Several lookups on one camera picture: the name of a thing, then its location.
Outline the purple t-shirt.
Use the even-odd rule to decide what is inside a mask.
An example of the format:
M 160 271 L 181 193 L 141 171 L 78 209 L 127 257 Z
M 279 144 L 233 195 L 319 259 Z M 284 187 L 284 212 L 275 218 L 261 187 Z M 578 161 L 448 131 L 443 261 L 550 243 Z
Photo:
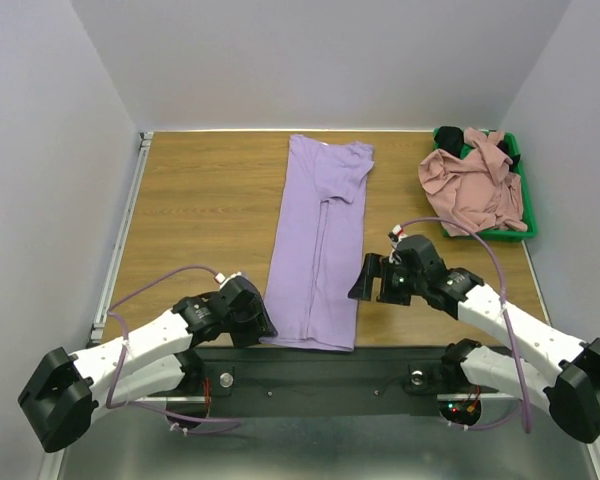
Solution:
M 289 155 L 264 303 L 276 332 L 264 343 L 351 351 L 362 268 L 369 144 L 289 139 Z

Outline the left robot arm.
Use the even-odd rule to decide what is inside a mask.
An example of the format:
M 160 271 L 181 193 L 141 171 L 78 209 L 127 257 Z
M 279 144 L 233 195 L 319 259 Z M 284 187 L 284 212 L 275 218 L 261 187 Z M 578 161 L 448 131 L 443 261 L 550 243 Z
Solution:
M 109 342 L 74 353 L 62 347 L 49 351 L 18 404 L 43 450 L 63 450 L 115 408 L 163 391 L 195 392 L 204 367 L 194 349 L 223 333 L 237 348 L 277 334 L 260 292 L 241 274 L 215 291 L 182 298 Z

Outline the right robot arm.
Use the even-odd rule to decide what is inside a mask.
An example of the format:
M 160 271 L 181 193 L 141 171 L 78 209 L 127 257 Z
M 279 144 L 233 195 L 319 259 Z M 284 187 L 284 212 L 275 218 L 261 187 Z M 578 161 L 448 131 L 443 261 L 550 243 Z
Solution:
M 591 444 L 600 436 L 600 338 L 564 334 L 508 301 L 482 278 L 449 268 L 422 235 L 393 235 L 388 256 L 366 254 L 349 290 L 354 300 L 407 306 L 420 297 L 435 310 L 473 326 L 509 348 L 507 355 L 465 339 L 447 348 L 443 384 L 488 387 L 547 413 L 571 438 Z

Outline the black t-shirt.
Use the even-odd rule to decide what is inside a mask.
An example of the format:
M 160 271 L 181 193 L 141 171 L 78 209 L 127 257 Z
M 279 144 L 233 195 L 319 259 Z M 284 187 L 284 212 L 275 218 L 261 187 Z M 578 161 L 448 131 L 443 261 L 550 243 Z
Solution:
M 450 155 L 460 158 L 464 148 L 464 132 L 456 126 L 441 126 L 434 132 L 434 143 Z

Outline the right electronics board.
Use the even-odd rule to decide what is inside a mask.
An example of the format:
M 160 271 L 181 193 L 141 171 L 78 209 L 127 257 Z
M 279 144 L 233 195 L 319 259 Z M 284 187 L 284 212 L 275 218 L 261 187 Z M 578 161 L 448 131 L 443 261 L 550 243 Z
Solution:
M 475 426 L 482 413 L 480 400 L 440 400 L 438 407 L 445 420 L 468 427 Z

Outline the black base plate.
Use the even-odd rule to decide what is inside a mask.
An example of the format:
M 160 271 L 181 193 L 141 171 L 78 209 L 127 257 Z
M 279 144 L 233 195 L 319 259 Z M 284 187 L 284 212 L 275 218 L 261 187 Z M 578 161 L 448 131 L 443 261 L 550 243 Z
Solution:
M 442 347 L 205 347 L 196 354 L 202 378 L 160 395 L 170 407 L 213 417 L 436 416 L 440 398 L 463 400 L 473 390 L 444 363 Z

